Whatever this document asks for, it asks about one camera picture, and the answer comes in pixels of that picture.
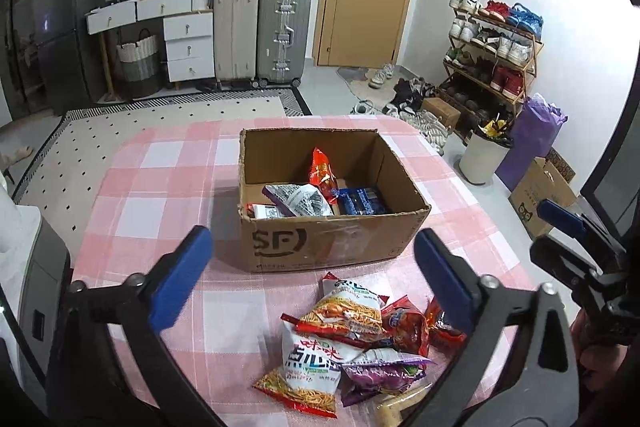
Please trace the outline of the person's right hand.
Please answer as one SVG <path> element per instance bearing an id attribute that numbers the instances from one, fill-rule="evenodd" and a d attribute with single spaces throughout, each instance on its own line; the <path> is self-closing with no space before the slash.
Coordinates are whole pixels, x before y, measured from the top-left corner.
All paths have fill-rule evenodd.
<path id="1" fill-rule="evenodd" d="M 578 364 L 585 369 L 582 383 L 597 395 L 606 391 L 639 390 L 639 337 L 630 346 L 601 346 L 587 339 L 588 314 L 580 310 L 570 326 Z"/>

